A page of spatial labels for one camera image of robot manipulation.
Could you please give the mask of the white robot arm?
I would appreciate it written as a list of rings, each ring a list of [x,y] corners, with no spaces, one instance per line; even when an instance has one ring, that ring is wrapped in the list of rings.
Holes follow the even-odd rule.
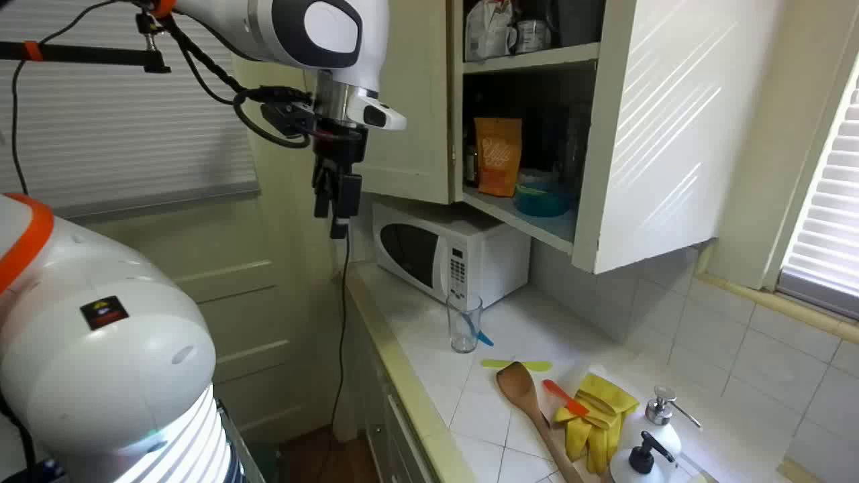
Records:
[[[373,128],[405,119],[378,98],[389,0],[106,0],[131,3],[138,27],[198,49],[182,15],[249,61],[312,73],[312,93],[237,85],[257,102],[253,132],[314,151],[314,212],[335,239],[357,214]],[[217,407],[205,314],[138,249],[76,225],[28,192],[0,195],[2,414],[30,457],[68,483],[244,483]]]

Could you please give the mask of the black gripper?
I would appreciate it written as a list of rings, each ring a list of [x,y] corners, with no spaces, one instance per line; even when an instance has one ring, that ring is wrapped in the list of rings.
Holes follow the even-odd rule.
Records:
[[[342,217],[355,217],[361,206],[362,178],[353,172],[366,159],[366,128],[323,120],[314,132],[314,217],[330,221],[330,239],[346,239],[350,225]]]

